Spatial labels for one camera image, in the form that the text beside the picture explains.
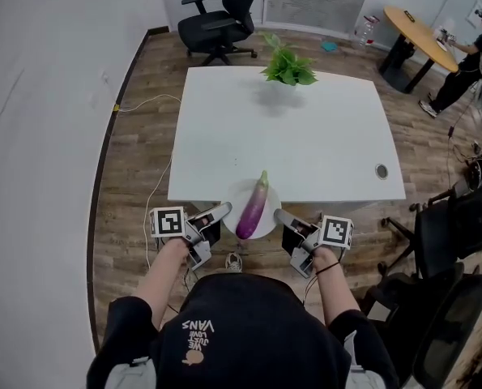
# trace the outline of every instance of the eggplant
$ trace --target eggplant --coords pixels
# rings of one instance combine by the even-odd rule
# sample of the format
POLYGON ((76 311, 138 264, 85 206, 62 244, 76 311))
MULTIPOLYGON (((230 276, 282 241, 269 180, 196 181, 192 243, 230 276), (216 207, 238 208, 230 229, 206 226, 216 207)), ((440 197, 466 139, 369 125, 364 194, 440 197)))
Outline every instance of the eggplant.
POLYGON ((242 212, 241 219, 237 225, 235 234, 240 239, 248 239, 254 234, 255 229, 262 217, 262 211, 266 206, 267 191, 270 183, 267 180, 267 171, 262 172, 262 176, 258 179, 255 185, 254 192, 251 194, 250 200, 244 211, 242 212))

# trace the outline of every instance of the shoe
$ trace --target shoe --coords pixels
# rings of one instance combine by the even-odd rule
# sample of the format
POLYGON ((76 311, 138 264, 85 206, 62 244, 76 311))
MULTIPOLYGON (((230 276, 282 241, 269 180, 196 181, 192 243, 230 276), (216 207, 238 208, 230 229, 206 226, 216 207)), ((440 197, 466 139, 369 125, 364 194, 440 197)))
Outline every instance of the shoe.
POLYGON ((437 118, 437 113, 435 112, 435 110, 431 107, 430 104, 428 104, 428 102, 425 102, 423 100, 420 100, 419 101, 419 106, 426 112, 428 113, 429 115, 431 115, 432 118, 437 118))
POLYGON ((242 258, 237 252, 230 252, 224 263, 226 269, 232 272, 242 272, 242 258))

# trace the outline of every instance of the chair wheel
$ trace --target chair wheel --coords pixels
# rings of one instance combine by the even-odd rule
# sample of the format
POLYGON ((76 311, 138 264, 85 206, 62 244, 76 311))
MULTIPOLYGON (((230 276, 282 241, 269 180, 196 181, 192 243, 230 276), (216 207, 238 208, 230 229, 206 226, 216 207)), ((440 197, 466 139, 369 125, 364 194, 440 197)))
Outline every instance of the chair wheel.
POLYGON ((388 266, 385 263, 379 263, 377 265, 377 270, 381 274, 381 276, 386 276, 386 271, 388 271, 388 266))

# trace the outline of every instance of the person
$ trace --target person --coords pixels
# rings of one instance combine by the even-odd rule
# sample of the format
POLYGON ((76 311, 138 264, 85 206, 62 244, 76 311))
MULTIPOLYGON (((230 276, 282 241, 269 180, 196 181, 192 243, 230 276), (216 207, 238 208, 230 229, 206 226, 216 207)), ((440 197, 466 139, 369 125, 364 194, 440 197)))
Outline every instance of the person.
POLYGON ((467 53, 467 56, 459 64, 459 71, 449 74, 446 77, 444 86, 433 99, 429 94, 430 102, 419 101, 420 107, 433 118, 454 104, 466 93, 468 88, 482 78, 480 73, 480 57, 482 56, 482 34, 478 36, 472 45, 461 45, 456 41, 448 41, 448 44, 458 50, 467 53))
POLYGON ((230 273, 199 279, 179 314, 160 328, 188 253, 183 239, 168 241, 133 295, 110 303, 87 389, 399 387, 330 249, 314 251, 326 327, 285 283, 241 273, 241 257, 229 254, 230 273), (349 386, 350 370, 373 384, 349 386), (143 385, 126 384, 139 375, 148 377, 143 385))

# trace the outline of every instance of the hand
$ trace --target hand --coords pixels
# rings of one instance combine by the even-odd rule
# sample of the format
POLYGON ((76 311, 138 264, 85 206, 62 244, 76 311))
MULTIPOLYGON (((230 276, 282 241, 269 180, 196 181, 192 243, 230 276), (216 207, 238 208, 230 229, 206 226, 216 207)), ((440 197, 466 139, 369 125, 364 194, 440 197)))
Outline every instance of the hand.
POLYGON ((189 244, 183 238, 176 237, 169 240, 163 248, 161 248, 160 253, 162 252, 179 260, 180 263, 184 263, 189 254, 189 244))
POLYGON ((332 252, 331 248, 320 246, 314 250, 313 267, 315 271, 320 271, 337 262, 338 259, 334 252, 332 252))

